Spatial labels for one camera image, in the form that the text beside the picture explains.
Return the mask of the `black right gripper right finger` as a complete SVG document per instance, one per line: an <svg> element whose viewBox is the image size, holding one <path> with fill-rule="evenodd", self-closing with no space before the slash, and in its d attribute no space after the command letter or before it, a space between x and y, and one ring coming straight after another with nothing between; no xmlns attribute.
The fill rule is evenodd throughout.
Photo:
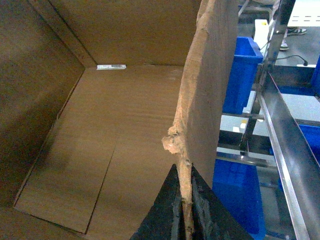
<svg viewBox="0 0 320 240"><path fill-rule="evenodd" d="M194 240L252 240L200 173L191 168Z"/></svg>

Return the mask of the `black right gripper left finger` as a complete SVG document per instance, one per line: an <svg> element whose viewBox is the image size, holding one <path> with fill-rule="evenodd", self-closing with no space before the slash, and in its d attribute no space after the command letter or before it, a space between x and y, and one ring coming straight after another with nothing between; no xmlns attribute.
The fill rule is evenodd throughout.
<svg viewBox="0 0 320 240"><path fill-rule="evenodd" d="M177 166L173 164L152 207L132 240L179 240L181 237L181 192Z"/></svg>

